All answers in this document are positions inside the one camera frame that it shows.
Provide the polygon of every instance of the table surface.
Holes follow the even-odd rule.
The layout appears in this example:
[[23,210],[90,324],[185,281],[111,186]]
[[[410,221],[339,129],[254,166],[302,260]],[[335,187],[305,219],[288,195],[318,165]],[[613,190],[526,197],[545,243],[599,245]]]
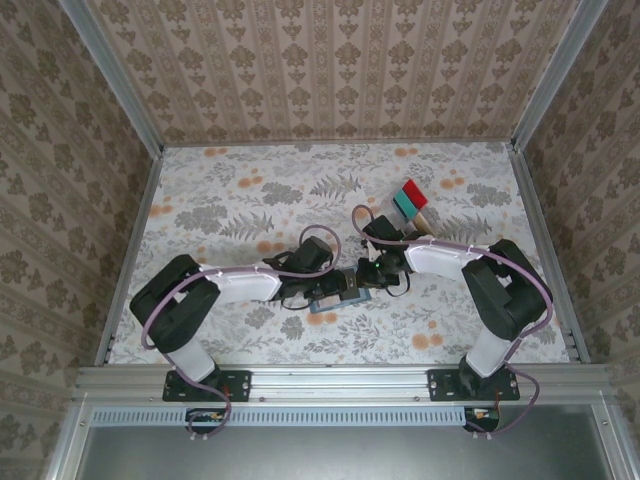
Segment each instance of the table surface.
[[[408,178],[429,199],[438,237],[476,245],[509,238],[541,271],[504,143],[171,148],[109,363],[164,362],[142,348],[128,305],[176,255],[252,264],[295,249],[305,226],[323,224],[341,238],[340,265],[355,265],[366,250],[351,226],[352,208],[366,203],[400,226],[391,198]],[[325,233],[315,232],[334,244]],[[400,298],[376,290],[368,302],[318,315],[276,303],[214,306],[198,335],[222,364],[457,363],[481,328],[466,285],[430,274],[411,280]],[[555,319],[514,356],[521,363],[568,360]]]

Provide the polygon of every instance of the purple cable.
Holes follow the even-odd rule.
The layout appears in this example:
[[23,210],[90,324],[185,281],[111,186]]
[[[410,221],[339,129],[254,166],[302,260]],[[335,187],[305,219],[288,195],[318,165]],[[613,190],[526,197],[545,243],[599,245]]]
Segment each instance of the purple cable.
[[484,430],[484,428],[482,428],[480,425],[476,425],[473,422],[470,422],[467,420],[467,423],[469,425],[471,425],[473,428],[475,428],[478,433],[482,433],[485,436],[489,437],[489,436],[493,436],[493,435],[499,435],[501,433],[505,433],[508,432],[509,430],[511,430],[513,427],[515,427],[518,422],[520,420],[522,420],[527,413],[529,413],[529,411],[533,408],[533,405],[536,403],[536,400],[538,400],[538,396],[540,396],[540,384],[538,383],[538,381],[533,378],[531,375],[524,373],[520,370],[515,369],[512,365],[510,364],[505,364],[505,367],[510,370],[511,372],[515,373],[516,375],[519,375],[520,377],[526,378],[527,380],[529,380],[531,383],[533,383],[533,386],[535,387],[535,392],[533,393],[533,396],[531,397],[531,400],[529,401],[528,405],[526,406],[526,408],[524,409],[524,411],[518,415],[518,418],[516,418],[513,422],[511,422],[509,425],[507,425],[506,427],[502,427],[499,430],[496,430],[495,432],[487,432]]
[[[340,259],[340,254],[342,253],[342,244],[340,242],[340,237],[336,232],[334,232],[331,228],[327,226],[309,225],[304,230],[302,230],[302,233],[300,234],[300,238],[298,240],[300,244],[302,244],[302,239],[304,238],[304,234],[313,228],[320,228],[322,230],[326,230],[331,235],[333,235],[333,237],[336,239],[336,244],[337,244],[336,255],[333,261],[329,264],[329,266],[326,269],[321,270],[319,272],[315,272],[315,273],[293,273],[293,272],[282,272],[280,270],[273,270],[270,268],[262,268],[262,267],[220,267],[220,268],[211,268],[209,270],[204,270],[202,272],[194,273],[193,275],[191,275],[188,278],[185,278],[182,282],[176,285],[162,300],[160,300],[160,303],[158,303],[156,308],[151,312],[151,315],[149,315],[149,318],[147,319],[147,321],[144,324],[144,327],[142,328],[142,337],[140,339],[140,342],[142,343],[143,348],[145,350],[155,350],[156,347],[154,345],[150,345],[149,342],[147,341],[151,326],[156,321],[156,318],[158,317],[162,309],[167,306],[167,304],[173,299],[173,297],[175,297],[177,293],[179,293],[185,287],[187,287],[188,285],[190,285],[191,283],[195,282],[200,278],[206,277],[208,275],[222,276],[225,273],[241,273],[241,272],[261,273],[264,275],[269,275],[275,279],[278,279],[279,276],[294,277],[294,278],[315,278],[315,277],[322,276],[325,273],[333,270],[335,266],[338,264],[338,260]],[[164,354],[163,356],[176,369],[176,372],[178,372],[178,375],[180,375],[182,379],[185,382],[187,382],[189,385],[195,388],[199,388],[201,390],[206,390],[207,392],[211,392],[214,395],[217,395],[219,398],[221,398],[224,401],[225,416],[220,421],[218,426],[213,429],[210,435],[215,435],[218,432],[220,432],[220,430],[222,430],[224,425],[229,421],[229,418],[231,416],[231,401],[229,400],[229,398],[224,393],[222,393],[221,391],[213,387],[209,387],[207,385],[203,385],[202,383],[198,383],[194,380],[191,380],[182,370],[180,370],[177,367],[175,363],[173,363],[171,358],[169,358],[167,355],[164,355]],[[192,429],[193,419],[197,418],[198,416],[204,415],[205,413],[206,412],[202,412],[200,415],[194,415],[189,419],[189,423],[187,425],[187,429],[189,430],[189,433],[191,433],[192,435],[195,434],[195,432]]]
[[[367,212],[369,212],[369,217],[371,218],[371,220],[373,220],[375,218],[375,216],[373,214],[373,211],[369,207],[367,207],[366,205],[357,205],[353,209],[353,211],[351,212],[351,222],[353,223],[353,227],[356,229],[356,231],[362,237],[366,238],[370,242],[379,243],[379,244],[382,244],[382,245],[435,245],[435,246],[440,246],[440,247],[455,248],[455,249],[461,250],[463,252],[467,252],[468,251],[468,252],[478,253],[478,254],[484,255],[486,257],[492,258],[493,260],[496,260],[496,261],[498,261],[500,263],[503,263],[507,267],[510,267],[510,268],[514,269],[516,272],[518,272],[523,277],[525,277],[527,280],[529,280],[533,284],[533,286],[538,289],[538,291],[540,292],[540,295],[542,295],[542,298],[544,299],[544,303],[545,303],[545,305],[547,307],[547,316],[539,324],[534,325],[533,327],[529,328],[525,332],[522,332],[518,336],[518,338],[513,342],[513,344],[511,345],[511,348],[507,351],[507,354],[504,357],[505,367],[507,369],[509,369],[510,371],[512,371],[513,373],[515,373],[516,375],[520,375],[520,376],[526,378],[527,380],[530,380],[531,382],[533,382],[533,384],[536,387],[536,391],[535,391],[534,395],[531,397],[531,401],[529,402],[529,404],[525,408],[524,412],[522,412],[518,418],[516,418],[513,422],[511,422],[506,427],[501,428],[500,430],[497,430],[497,431],[493,432],[491,435],[496,435],[498,433],[502,433],[502,432],[508,431],[511,428],[513,428],[533,408],[533,405],[536,403],[536,400],[538,399],[538,396],[540,395],[540,384],[532,376],[530,376],[530,375],[528,375],[526,373],[523,373],[523,372],[521,372],[519,370],[516,370],[515,368],[513,368],[510,364],[508,364],[506,362],[513,356],[513,354],[516,352],[516,350],[518,349],[518,347],[522,343],[522,340],[525,337],[528,337],[532,333],[535,333],[538,330],[540,330],[541,328],[546,327],[549,324],[549,322],[551,321],[551,317],[553,317],[553,301],[551,300],[551,297],[547,293],[547,291],[544,288],[544,286],[533,275],[531,275],[529,272],[527,272],[524,268],[522,268],[517,263],[514,263],[511,260],[509,260],[508,258],[501,257],[500,255],[496,255],[495,253],[490,252],[488,250],[484,250],[482,248],[476,248],[476,247],[471,247],[471,246],[466,247],[464,245],[459,245],[457,243],[447,242],[447,241],[444,241],[444,240],[436,240],[436,239],[432,239],[432,240],[419,240],[418,239],[418,240],[408,240],[406,242],[398,242],[398,241],[391,241],[391,240],[380,240],[378,238],[375,238],[375,237],[372,237],[370,235],[367,235],[358,226],[358,223],[356,221],[356,212],[361,208],[365,209]],[[480,428],[478,425],[475,425],[475,424],[473,424],[471,422],[468,422],[468,423],[471,426],[473,426],[474,428],[478,429],[480,431],[480,433],[484,433],[485,435],[489,435],[489,433],[484,432],[483,429]]]

